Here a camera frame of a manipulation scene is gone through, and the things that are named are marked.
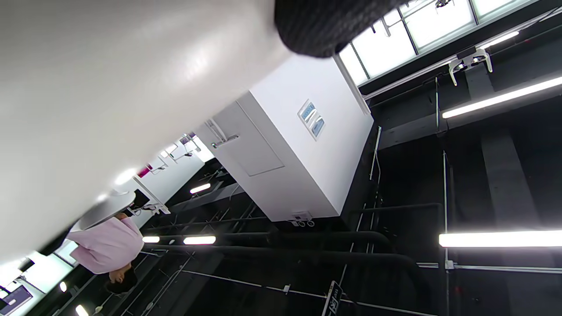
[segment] dark hair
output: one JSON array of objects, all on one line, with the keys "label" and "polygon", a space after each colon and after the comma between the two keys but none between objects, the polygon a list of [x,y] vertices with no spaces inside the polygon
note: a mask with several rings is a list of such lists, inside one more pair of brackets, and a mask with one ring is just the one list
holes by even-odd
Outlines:
[{"label": "dark hair", "polygon": [[135,285],[137,285],[137,282],[137,275],[135,274],[133,267],[131,267],[127,270],[127,272],[125,272],[123,283],[111,283],[110,281],[107,281],[105,288],[113,294],[123,294],[129,292]]}]

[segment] light fixture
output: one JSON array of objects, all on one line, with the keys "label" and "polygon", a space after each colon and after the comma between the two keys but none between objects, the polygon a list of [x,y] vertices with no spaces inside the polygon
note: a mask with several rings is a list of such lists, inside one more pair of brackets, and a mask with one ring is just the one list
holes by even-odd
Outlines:
[{"label": "light fixture", "polygon": [[210,245],[215,243],[215,236],[193,236],[183,240],[186,245]]},{"label": "light fixture", "polygon": [[441,234],[443,247],[560,247],[562,231]]},{"label": "light fixture", "polygon": [[131,180],[132,177],[135,176],[135,174],[137,174],[137,170],[134,168],[131,169],[127,169],[125,171],[123,171],[116,179],[115,179],[115,184],[117,184],[118,186],[124,184],[125,182]]},{"label": "light fixture", "polygon": [[86,312],[82,305],[76,306],[76,313],[78,316],[89,316],[88,312]]},{"label": "light fixture", "polygon": [[211,183],[203,184],[203,185],[200,186],[200,187],[192,188],[191,190],[189,190],[189,193],[195,194],[195,193],[197,193],[197,192],[201,192],[201,191],[203,191],[203,190],[207,190],[207,189],[210,188],[210,187],[211,187]]},{"label": "light fixture", "polygon": [[490,47],[490,46],[493,46],[493,45],[495,45],[495,44],[501,43],[501,42],[503,42],[503,41],[505,41],[505,40],[508,40],[508,39],[510,39],[510,38],[512,38],[512,37],[516,37],[517,35],[519,35],[519,32],[518,32],[518,31],[511,32],[511,33],[506,34],[506,35],[504,35],[504,36],[502,36],[502,37],[500,37],[500,38],[498,38],[498,39],[495,39],[495,40],[493,40],[493,41],[491,41],[491,42],[489,42],[489,43],[486,43],[486,44],[480,46],[479,49],[486,49],[486,48],[488,48],[488,47]]},{"label": "light fixture", "polygon": [[142,241],[145,243],[157,243],[160,242],[160,237],[158,236],[146,236],[142,237]]},{"label": "light fixture", "polygon": [[519,89],[513,92],[509,92],[509,93],[504,93],[501,94],[497,97],[493,97],[493,98],[489,98],[487,100],[484,101],[480,101],[480,102],[476,102],[473,104],[469,104],[469,105],[465,105],[462,107],[459,107],[457,109],[453,109],[450,111],[446,111],[443,113],[443,118],[444,119],[448,119],[451,118],[453,116],[457,116],[460,114],[464,114],[467,112],[471,112],[474,110],[478,110],[478,109],[482,109],[484,107],[490,106],[490,105],[494,105],[494,104],[498,104],[498,103],[502,103],[505,101],[509,101],[515,98],[519,98],[522,96],[526,96],[528,94],[534,93],[534,92],[538,92],[538,91],[542,91],[548,88],[552,88],[555,87],[557,85],[561,85],[562,84],[562,77],[558,77],[556,79],[552,79],[552,80],[548,80],[542,83],[538,83],[538,84],[534,84],[530,87],[526,87],[523,89]]}]

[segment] security camera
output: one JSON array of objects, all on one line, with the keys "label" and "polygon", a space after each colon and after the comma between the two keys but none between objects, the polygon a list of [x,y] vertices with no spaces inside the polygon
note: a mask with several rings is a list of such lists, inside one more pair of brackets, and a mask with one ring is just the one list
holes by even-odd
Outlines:
[{"label": "security camera", "polygon": [[462,59],[453,60],[449,63],[449,75],[451,75],[451,79],[455,86],[457,86],[457,81],[455,78],[455,74],[459,71],[467,71],[472,67],[478,66],[485,62],[486,67],[488,68],[488,72],[493,72],[492,68],[492,60],[490,59],[490,54],[486,52],[485,49],[476,49],[476,52],[468,55]]}]

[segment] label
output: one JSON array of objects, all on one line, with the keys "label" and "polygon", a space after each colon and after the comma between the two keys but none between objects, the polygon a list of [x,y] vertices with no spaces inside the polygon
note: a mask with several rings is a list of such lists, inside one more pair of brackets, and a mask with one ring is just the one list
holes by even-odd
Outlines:
[{"label": "label", "polygon": [[326,297],[326,304],[324,304],[324,311],[322,316],[336,316],[338,313],[339,301],[342,298],[342,288],[335,281],[332,281],[328,297]]}]

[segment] pink shirt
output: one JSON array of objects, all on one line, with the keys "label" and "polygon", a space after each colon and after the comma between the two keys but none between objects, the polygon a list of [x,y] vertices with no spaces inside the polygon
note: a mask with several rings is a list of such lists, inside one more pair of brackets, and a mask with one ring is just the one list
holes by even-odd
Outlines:
[{"label": "pink shirt", "polygon": [[71,232],[67,239],[78,244],[70,256],[94,274],[121,269],[144,246],[142,234],[130,218],[113,217],[85,231]]}]

